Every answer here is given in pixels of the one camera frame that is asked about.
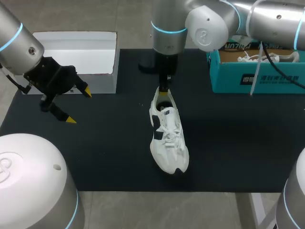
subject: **shoe box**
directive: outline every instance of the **shoe box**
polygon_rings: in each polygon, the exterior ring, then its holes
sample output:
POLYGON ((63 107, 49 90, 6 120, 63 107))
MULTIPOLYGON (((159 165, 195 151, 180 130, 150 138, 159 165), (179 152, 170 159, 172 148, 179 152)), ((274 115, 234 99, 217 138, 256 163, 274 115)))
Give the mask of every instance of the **shoe box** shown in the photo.
MULTIPOLYGON (((228 42, 222 49, 207 53, 210 78, 215 93, 250 93, 257 67, 257 62, 238 62, 238 57, 246 54, 226 52, 245 48, 249 56, 259 54, 260 43, 252 42, 241 46, 236 42, 228 42)), ((280 46, 267 46, 268 53, 290 55, 294 50, 285 50, 280 46)), ((298 51, 300 62, 277 62, 275 65, 289 79, 305 85, 305 52, 298 51)), ((254 93, 261 94, 305 94, 305 90, 286 80, 269 62, 261 62, 254 93)))

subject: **robotic arm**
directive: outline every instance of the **robotic arm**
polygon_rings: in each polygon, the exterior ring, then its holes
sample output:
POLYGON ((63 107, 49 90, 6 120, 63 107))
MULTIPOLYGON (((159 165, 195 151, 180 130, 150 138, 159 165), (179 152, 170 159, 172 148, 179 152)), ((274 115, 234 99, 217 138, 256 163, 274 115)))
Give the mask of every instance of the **robotic arm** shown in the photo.
POLYGON ((305 7, 267 0, 154 0, 155 52, 139 69, 159 74, 161 92, 168 90, 187 33, 205 52, 220 49, 234 35, 305 50, 305 7))
POLYGON ((77 75, 74 66, 60 66, 53 58, 43 57, 43 45, 26 27, 0 2, 0 69, 2 65, 15 75, 23 75, 29 81, 25 94, 35 86, 44 96, 41 110, 50 111, 57 119, 65 122, 75 121, 53 102, 57 95, 66 93, 76 86, 83 95, 91 97, 88 84, 77 75))

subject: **shoe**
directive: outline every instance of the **shoe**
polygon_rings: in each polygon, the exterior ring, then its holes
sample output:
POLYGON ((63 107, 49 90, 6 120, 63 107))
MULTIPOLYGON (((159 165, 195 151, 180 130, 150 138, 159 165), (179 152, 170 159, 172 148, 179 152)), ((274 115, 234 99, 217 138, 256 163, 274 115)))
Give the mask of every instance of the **shoe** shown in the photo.
POLYGON ((153 126, 151 153, 166 173, 184 173, 189 165, 179 113, 171 91, 155 93, 149 115, 153 126))

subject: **black table mat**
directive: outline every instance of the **black table mat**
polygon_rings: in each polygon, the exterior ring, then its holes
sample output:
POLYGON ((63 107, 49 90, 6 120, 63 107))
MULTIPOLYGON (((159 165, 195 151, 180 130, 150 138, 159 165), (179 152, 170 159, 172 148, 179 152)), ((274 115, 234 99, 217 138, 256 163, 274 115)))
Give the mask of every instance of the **black table mat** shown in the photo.
POLYGON ((151 50, 121 50, 117 94, 63 95, 77 124, 40 112, 40 95, 17 92, 0 135, 54 143, 81 191, 281 192, 305 147, 305 96, 214 94, 205 53, 186 50, 170 89, 190 153, 187 172, 162 172, 149 150, 158 77, 138 71, 151 50))

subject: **gray floor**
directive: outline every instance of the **gray floor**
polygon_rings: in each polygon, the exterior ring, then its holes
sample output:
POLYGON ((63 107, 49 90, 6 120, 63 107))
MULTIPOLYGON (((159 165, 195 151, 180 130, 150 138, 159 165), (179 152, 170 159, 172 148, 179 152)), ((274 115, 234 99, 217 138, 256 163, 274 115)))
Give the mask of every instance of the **gray floor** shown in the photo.
MULTIPOLYGON (((118 31, 121 48, 150 48, 152 44, 152 0, 1 1, 31 32, 118 31)), ((189 38, 186 47, 194 47, 189 38)), ((0 124, 15 92, 16 88, 1 76, 0 124)), ((240 203, 242 194, 81 192, 81 198, 85 229, 254 228, 249 206, 240 203)), ((278 194, 263 194, 266 212, 277 198, 278 194)))

